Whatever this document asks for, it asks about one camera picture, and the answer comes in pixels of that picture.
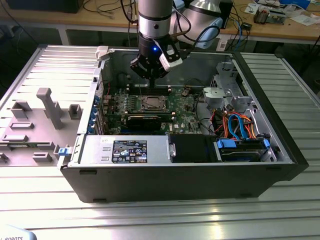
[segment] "power supply label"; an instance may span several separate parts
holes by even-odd
[[[147,141],[113,141],[112,162],[115,164],[147,163]]]

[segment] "black cable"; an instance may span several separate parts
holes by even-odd
[[[186,33],[185,33],[185,34],[187,34],[191,30],[191,27],[192,27],[191,22],[189,21],[189,19],[185,15],[183,15],[181,12],[179,12],[179,10],[177,9],[177,6],[175,4],[175,1],[173,1],[172,4],[173,4],[173,6],[172,6],[173,9],[175,10],[175,17],[176,17],[176,20],[178,22],[178,26],[179,26],[179,29],[180,29],[181,32],[183,32],[183,31],[182,31],[182,28],[181,28],[180,19],[179,19],[178,15],[183,17],[183,19],[188,23],[189,27],[188,27],[188,29],[186,30]]]
[[[24,27],[21,26],[21,24],[17,22],[17,20],[7,11],[2,0],[0,0],[0,3],[2,5],[3,10],[6,12],[6,14],[8,14],[8,16],[32,39],[32,41],[34,41],[36,45],[39,45],[39,43],[24,29]]]
[[[138,23],[138,20],[132,21],[132,20],[128,17],[128,15],[126,14],[125,5],[124,5],[124,0],[120,0],[120,4],[121,4],[121,8],[122,8],[122,11],[123,11],[123,14],[124,14],[125,18],[126,18],[131,24],[136,24],[136,23]]]
[[[189,32],[189,31],[191,30],[191,27],[192,27],[191,22],[187,19],[187,17],[186,17],[185,15],[183,15],[181,12],[178,11],[178,9],[176,8],[176,4],[175,4],[174,1],[173,1],[173,9],[175,10],[175,16],[176,16],[176,20],[177,20],[177,23],[178,23],[178,27],[179,27],[180,32],[183,32],[183,30],[182,30],[182,28],[181,28],[180,19],[179,19],[178,14],[179,14],[181,17],[183,17],[183,18],[187,21],[187,23],[189,24],[189,28],[188,28],[188,30],[187,30],[187,32]],[[212,37],[212,38],[209,39],[209,40],[200,40],[200,38],[202,37],[202,35],[203,35],[207,30],[212,29],[212,28],[218,29],[217,35],[214,36],[214,37]],[[186,39],[188,39],[189,41],[194,42],[195,44],[193,44],[193,45],[194,45],[193,48],[195,48],[195,46],[196,46],[198,43],[207,43],[207,42],[212,41],[213,39],[215,39],[215,38],[219,35],[219,33],[220,33],[220,28],[219,28],[218,26],[212,25],[212,26],[206,27],[206,28],[200,33],[200,35],[197,37],[196,40],[188,37],[186,34],[183,34],[183,36],[184,36]]]
[[[204,127],[204,128],[209,132],[209,134],[212,133],[212,134],[215,135],[215,133],[214,133],[210,128],[208,128],[206,125],[204,125],[204,124],[199,120],[197,110],[198,110],[198,103],[199,103],[199,99],[200,99],[200,97],[201,97],[201,94],[203,94],[202,91],[201,91],[201,93],[199,94],[199,96],[198,96],[198,98],[197,98],[197,100],[196,100],[196,103],[195,103],[195,107],[194,107],[195,117],[196,117],[197,121],[200,123],[200,125],[201,125],[202,127]]]
[[[209,30],[209,29],[217,29],[217,30],[218,30],[218,33],[217,33],[214,37],[212,37],[211,39],[209,39],[209,40],[199,41],[199,39],[202,37],[202,35],[205,34],[206,31]],[[216,26],[216,25],[207,26],[205,29],[203,29],[203,31],[202,31],[202,32],[199,34],[199,36],[196,38],[196,40],[194,41],[194,43],[193,43],[191,49],[189,50],[189,52],[193,51],[193,50],[196,48],[197,43],[209,42],[209,41],[215,39],[219,34],[220,34],[220,27],[218,27],[218,26]]]
[[[320,40],[320,35],[319,37],[317,38],[317,40],[315,41],[314,45],[312,46],[311,50],[310,50],[310,53],[307,57],[307,59],[303,62],[301,68],[300,68],[300,71],[299,71],[299,74],[302,76],[305,71],[309,68],[310,64],[312,63],[313,59],[320,53],[320,46],[318,46],[318,49],[313,53],[315,47],[317,46],[317,43],[319,42]]]
[[[11,66],[9,63],[7,63],[6,61],[0,59],[0,62],[2,62],[4,65],[6,65],[7,67],[9,67],[10,69],[14,70],[14,71],[19,71],[19,69]]]
[[[108,81],[108,80],[102,80],[102,81],[98,84],[98,86],[96,87],[97,90],[100,88],[100,85],[101,85],[102,83],[108,84],[108,83],[110,83],[110,81]]]
[[[184,83],[184,87],[187,86],[187,83],[191,80],[196,80],[198,83],[200,83],[204,88],[206,87],[205,84],[198,78],[195,78],[195,77],[192,77],[192,78],[189,78],[185,81]]]
[[[82,6],[83,6],[83,9],[85,9],[85,10],[91,12],[91,13],[107,13],[107,12],[111,12],[111,11],[114,11],[114,10],[117,10],[117,9],[121,9],[121,8],[122,8],[122,6],[118,6],[118,7],[115,7],[115,8],[112,8],[112,9],[108,9],[108,10],[104,10],[104,11],[93,11],[93,10],[90,10],[90,9],[86,8],[86,4],[87,4],[88,2],[90,2],[90,1],[92,1],[92,0],[87,0],[86,2],[83,3]],[[100,7],[105,6],[105,5],[108,5],[108,4],[102,4],[102,5],[98,6],[98,9],[99,9]]]
[[[310,53],[313,52],[314,48],[316,47],[317,43],[319,42],[319,39],[320,39],[320,34],[319,34],[317,40],[315,41],[314,45],[312,46],[312,48],[311,48],[311,50],[310,50]]]
[[[132,15],[133,15],[133,9],[132,9],[132,1],[130,0],[130,8],[127,11],[127,16],[128,18],[132,21]],[[128,42],[129,42],[129,47],[131,47],[131,42],[130,42],[130,21],[128,21]]]
[[[236,7],[235,7],[234,5],[232,5],[232,7],[233,7],[235,13],[230,12],[230,14],[235,15],[235,16],[237,17],[237,19],[235,19],[235,18],[232,17],[232,16],[229,16],[229,19],[230,19],[230,20],[233,20],[233,21],[237,21],[237,22],[239,23],[239,26],[242,26],[242,24],[244,23],[243,20],[242,20],[242,18],[239,16]],[[227,51],[230,47],[231,47],[231,50],[232,50],[233,47],[235,47],[234,41],[236,40],[236,37],[238,36],[239,31],[240,31],[240,29],[239,29],[237,26],[235,26],[235,28],[237,29],[236,35],[234,36],[232,42],[231,42],[231,43],[228,43],[229,46],[225,49],[226,51]]]
[[[136,2],[136,0],[133,0],[133,5],[134,5],[134,14],[137,17],[138,16],[138,11],[137,11],[137,2]],[[135,29],[136,29],[136,41],[137,41],[138,46],[139,46],[139,23],[136,24]]]

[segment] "motherboard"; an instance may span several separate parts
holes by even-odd
[[[106,133],[201,134],[195,115],[195,97],[186,88],[115,89],[104,96]]]

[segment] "power connector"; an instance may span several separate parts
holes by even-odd
[[[252,28],[252,24],[250,24],[250,23],[243,22],[243,23],[241,24],[241,29],[242,29],[242,30],[250,31],[251,28]]]

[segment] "desk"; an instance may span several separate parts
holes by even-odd
[[[97,0],[98,5],[112,3],[114,0]],[[320,25],[313,24],[304,26],[291,19],[286,19],[284,25],[279,24],[255,24],[253,15],[243,13],[240,8],[250,0],[235,0],[235,6],[238,14],[243,20],[252,24],[252,29],[249,40],[265,41],[265,42],[280,42],[280,43],[296,43],[296,44],[314,44],[320,34]],[[86,31],[102,31],[102,32],[127,32],[128,22],[123,15],[121,9],[114,12],[114,19],[100,15],[96,12],[89,12],[83,8],[77,14],[62,13],[62,12],[46,12],[46,11],[31,11],[31,10],[11,10],[5,3],[7,10],[12,16],[23,26],[38,27],[38,28],[54,28],[57,29],[63,45],[69,45],[69,39],[66,30],[86,30]],[[112,8],[119,7],[120,3],[112,5]],[[95,10],[95,2],[89,2],[86,7]],[[308,7],[309,11],[320,11],[320,6],[311,4]],[[14,22],[0,7],[0,25],[12,25]],[[134,27],[130,29],[132,33],[136,30]],[[228,21],[227,28],[222,29],[218,38],[220,39],[217,50],[223,51],[227,40],[237,34],[237,29],[232,21]]]
[[[315,44],[319,34],[320,34],[320,25],[312,24],[310,26],[305,26],[291,19],[286,19],[284,24],[256,24],[254,23],[254,15],[250,13],[244,13],[246,5],[252,3],[251,0],[234,0],[235,8],[239,16],[243,19],[244,22],[251,24],[251,32],[248,37],[252,41],[264,41],[264,42],[277,42],[277,43],[293,43],[293,44]],[[315,4],[310,4],[308,11],[320,11],[320,6]],[[218,48],[224,50],[226,41],[234,38],[234,35],[237,34],[237,29],[235,28],[231,20],[228,21],[225,29],[221,29],[221,34],[219,36],[220,41]]]

